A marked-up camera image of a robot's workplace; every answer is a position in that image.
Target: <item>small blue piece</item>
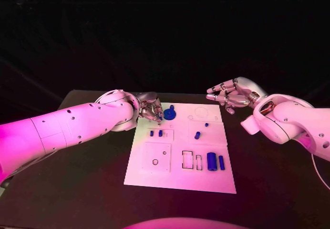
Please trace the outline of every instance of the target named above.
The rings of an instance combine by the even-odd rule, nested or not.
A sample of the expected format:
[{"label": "small blue piece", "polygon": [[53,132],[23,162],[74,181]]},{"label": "small blue piece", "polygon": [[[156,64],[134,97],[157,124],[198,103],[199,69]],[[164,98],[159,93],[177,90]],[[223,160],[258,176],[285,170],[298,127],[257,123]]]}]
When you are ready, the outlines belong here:
[{"label": "small blue piece", "polygon": [[221,170],[225,170],[225,163],[223,163],[223,157],[219,156],[219,162],[221,162]]},{"label": "small blue piece", "polygon": [[218,170],[218,166],[216,166],[216,155],[215,153],[209,152],[206,154],[208,156],[208,170],[209,171],[216,171]]},{"label": "small blue piece", "polygon": [[199,139],[199,137],[200,137],[200,132],[198,131],[195,135],[195,139]]},{"label": "small blue piece", "polygon": [[176,116],[177,116],[177,113],[174,111],[174,106],[170,105],[170,109],[164,110],[164,119],[166,120],[173,120],[176,118]]}]

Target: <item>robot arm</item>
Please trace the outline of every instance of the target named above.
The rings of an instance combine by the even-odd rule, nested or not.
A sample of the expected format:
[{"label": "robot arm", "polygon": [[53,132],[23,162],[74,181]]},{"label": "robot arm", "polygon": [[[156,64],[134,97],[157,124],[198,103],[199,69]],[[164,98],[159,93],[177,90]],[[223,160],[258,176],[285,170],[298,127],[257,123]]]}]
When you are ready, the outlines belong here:
[{"label": "robot arm", "polygon": [[234,114],[235,107],[249,106],[254,114],[241,125],[249,134],[258,131],[283,144],[297,140],[311,154],[330,161],[330,109],[314,108],[304,100],[284,94],[267,95],[261,87],[247,78],[229,80],[210,89],[219,95],[206,95],[221,102]]},{"label": "robot arm", "polygon": [[157,93],[134,96],[114,90],[94,103],[0,125],[0,183],[25,164],[49,153],[89,141],[108,131],[133,129],[138,116],[161,122]]}]

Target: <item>table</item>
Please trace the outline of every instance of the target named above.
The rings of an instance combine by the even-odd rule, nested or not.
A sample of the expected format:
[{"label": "table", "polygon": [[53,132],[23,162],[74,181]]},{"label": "table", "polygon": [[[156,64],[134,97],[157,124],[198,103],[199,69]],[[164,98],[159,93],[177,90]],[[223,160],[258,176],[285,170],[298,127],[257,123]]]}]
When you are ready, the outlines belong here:
[{"label": "table", "polygon": [[[104,92],[69,92],[61,109],[94,102]],[[163,102],[213,104],[202,94],[159,93]],[[251,108],[225,109],[236,194],[124,185],[134,129],[110,132],[61,150],[12,180],[0,197],[0,225],[33,229],[123,228],[141,221],[193,217],[249,228],[330,228],[330,192],[310,153],[241,127]],[[320,173],[330,164],[317,158]]]}]

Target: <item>black curtain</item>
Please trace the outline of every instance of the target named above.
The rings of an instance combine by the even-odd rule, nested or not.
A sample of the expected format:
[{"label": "black curtain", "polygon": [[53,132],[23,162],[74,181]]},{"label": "black curtain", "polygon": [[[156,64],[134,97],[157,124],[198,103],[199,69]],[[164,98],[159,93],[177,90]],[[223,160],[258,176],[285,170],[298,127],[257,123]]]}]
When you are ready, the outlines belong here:
[{"label": "black curtain", "polygon": [[0,5],[0,122],[72,89],[205,94],[244,76],[330,106],[329,12],[314,2]]}]

